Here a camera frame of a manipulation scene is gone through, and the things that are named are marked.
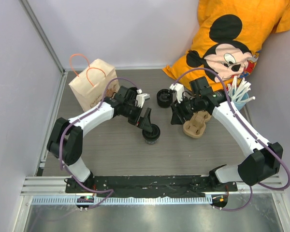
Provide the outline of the translucent single black cup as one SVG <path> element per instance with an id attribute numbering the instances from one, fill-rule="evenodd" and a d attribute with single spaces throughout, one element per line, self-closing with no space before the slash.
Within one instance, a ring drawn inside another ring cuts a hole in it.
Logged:
<path id="1" fill-rule="evenodd" d="M 154 145 L 155 143 L 158 142 L 158 139 L 145 139 L 145 142 L 146 142 L 148 145 Z"/>

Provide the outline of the printed paper takeout bag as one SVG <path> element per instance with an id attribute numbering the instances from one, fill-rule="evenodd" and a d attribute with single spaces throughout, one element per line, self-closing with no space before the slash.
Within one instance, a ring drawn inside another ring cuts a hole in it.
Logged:
<path id="1" fill-rule="evenodd" d="M 69 86 L 79 102 L 83 111 L 88 111 L 96 106 L 102 99 L 105 92 L 106 97 L 111 97 L 119 90 L 119 82 L 112 79 L 117 78 L 115 67 L 101 59 L 92 63 L 82 54 L 70 56 L 69 64 L 72 65 L 72 58 L 81 56 L 85 58 L 87 67 L 69 83 Z"/>

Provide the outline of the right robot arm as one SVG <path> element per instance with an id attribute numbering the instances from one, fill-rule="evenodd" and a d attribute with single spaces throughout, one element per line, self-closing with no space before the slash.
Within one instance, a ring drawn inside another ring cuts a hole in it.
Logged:
<path id="1" fill-rule="evenodd" d="M 249 186 L 279 172 L 283 147 L 271 143 L 261 136 L 240 114 L 232 102 L 227 101 L 223 90 L 213 91 L 205 77 L 191 81 L 193 96 L 185 96 L 182 84 L 169 87 L 169 92 L 176 95 L 171 104 L 171 124 L 182 125 L 188 122 L 194 113 L 207 111 L 218 120 L 240 146 L 245 159 L 238 165 L 221 165 L 210 171 L 209 187 L 219 191 L 227 182 L 244 182 Z"/>

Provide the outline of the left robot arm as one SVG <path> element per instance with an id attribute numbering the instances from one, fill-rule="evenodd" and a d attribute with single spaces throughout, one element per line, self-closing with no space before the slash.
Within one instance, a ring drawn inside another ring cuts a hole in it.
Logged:
<path id="1" fill-rule="evenodd" d="M 150 121 L 151 108 L 141 116 L 143 104 L 150 98 L 136 87 L 121 86 L 113 96 L 106 97 L 98 105 L 83 114 L 55 121 L 46 149 L 72 174 L 76 186 L 87 193 L 94 189 L 93 173 L 81 159 L 83 138 L 101 123 L 116 116 L 127 118 L 128 123 L 140 128 L 148 144 L 155 143 L 160 136 L 160 129 Z"/>

